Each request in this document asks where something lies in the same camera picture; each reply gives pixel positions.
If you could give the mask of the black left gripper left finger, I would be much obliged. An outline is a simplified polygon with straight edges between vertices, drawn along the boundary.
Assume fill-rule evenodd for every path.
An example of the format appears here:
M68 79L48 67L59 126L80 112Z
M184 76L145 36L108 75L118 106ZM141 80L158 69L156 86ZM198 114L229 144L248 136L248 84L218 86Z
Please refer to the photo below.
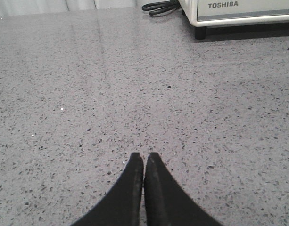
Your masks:
M132 153L119 179L74 226L138 226L143 183L143 160Z

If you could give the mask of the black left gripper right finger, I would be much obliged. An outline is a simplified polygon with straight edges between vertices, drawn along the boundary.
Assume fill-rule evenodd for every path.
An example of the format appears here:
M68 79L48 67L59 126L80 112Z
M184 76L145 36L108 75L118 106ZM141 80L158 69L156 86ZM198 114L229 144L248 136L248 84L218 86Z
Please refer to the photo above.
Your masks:
M179 186L158 153L150 153L144 179L148 226L220 226Z

